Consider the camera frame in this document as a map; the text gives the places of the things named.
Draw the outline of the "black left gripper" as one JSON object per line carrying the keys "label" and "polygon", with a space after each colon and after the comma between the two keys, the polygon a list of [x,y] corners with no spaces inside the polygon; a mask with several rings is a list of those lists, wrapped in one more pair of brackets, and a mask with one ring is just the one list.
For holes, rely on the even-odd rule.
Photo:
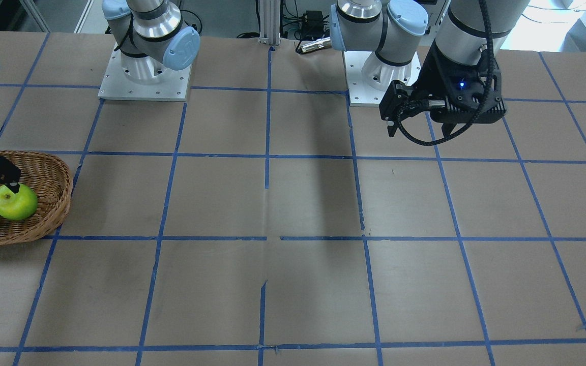
{"label": "black left gripper", "polygon": [[[458,124],[469,123],[484,97],[484,78],[488,66],[493,65],[491,88],[482,114],[475,121],[477,124],[492,124],[507,113],[502,97],[502,73],[493,58],[488,61],[488,53],[481,53],[482,60],[476,65],[461,65],[447,58],[437,47],[432,45],[421,67],[415,83],[416,100],[442,100],[446,105],[433,110],[431,118],[443,123],[443,138],[453,139],[458,136]],[[410,100],[411,86],[400,80],[389,83],[378,110],[381,120],[386,122],[389,137],[394,137],[401,122],[417,115],[418,107]]]}

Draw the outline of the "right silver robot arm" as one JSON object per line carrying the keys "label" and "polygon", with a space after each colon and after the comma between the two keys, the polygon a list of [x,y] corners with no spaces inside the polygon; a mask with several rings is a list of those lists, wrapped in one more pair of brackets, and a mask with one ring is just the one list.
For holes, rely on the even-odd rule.
{"label": "right silver robot arm", "polygon": [[[198,31],[172,1],[102,1],[116,47],[98,97],[114,101],[185,102]],[[0,156],[0,185],[18,193],[21,170]]]}

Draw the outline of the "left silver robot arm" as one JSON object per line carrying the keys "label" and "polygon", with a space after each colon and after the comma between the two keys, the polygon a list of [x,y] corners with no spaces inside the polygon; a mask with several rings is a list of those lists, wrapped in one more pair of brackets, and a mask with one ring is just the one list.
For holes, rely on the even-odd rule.
{"label": "left silver robot arm", "polygon": [[429,24],[415,1],[337,1],[330,10],[332,47],[366,51],[364,76],[383,91],[377,104],[388,135],[422,146],[493,124],[507,113],[495,54],[528,1],[451,1],[420,67],[408,83],[398,70],[412,64]]}

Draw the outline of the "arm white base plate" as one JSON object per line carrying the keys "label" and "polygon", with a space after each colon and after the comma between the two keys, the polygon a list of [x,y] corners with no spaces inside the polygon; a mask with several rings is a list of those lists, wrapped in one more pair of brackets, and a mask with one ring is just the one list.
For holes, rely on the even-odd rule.
{"label": "arm white base plate", "polygon": [[168,69],[149,56],[133,58],[113,51],[98,92],[104,100],[185,102],[192,64]]}
{"label": "arm white base plate", "polygon": [[417,52],[410,63],[400,67],[382,63],[369,51],[344,51],[343,58],[349,104],[354,107],[377,107],[392,81],[410,86],[421,69]]}

